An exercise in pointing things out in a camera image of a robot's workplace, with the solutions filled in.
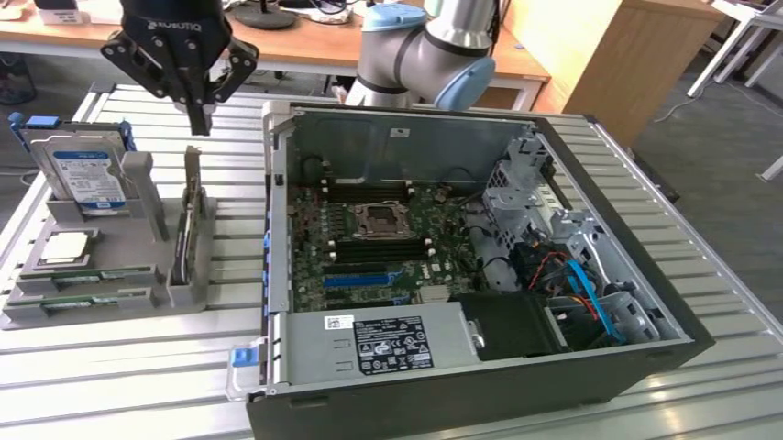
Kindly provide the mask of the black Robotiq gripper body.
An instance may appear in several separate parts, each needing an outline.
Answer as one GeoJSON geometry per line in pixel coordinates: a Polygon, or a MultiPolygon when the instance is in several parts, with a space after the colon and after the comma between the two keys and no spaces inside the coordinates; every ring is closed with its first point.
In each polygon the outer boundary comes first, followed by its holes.
{"type": "Polygon", "coordinates": [[[219,1],[125,1],[122,32],[142,42],[165,35],[177,63],[189,68],[198,100],[207,92],[209,70],[231,41],[231,28],[219,1]]]}

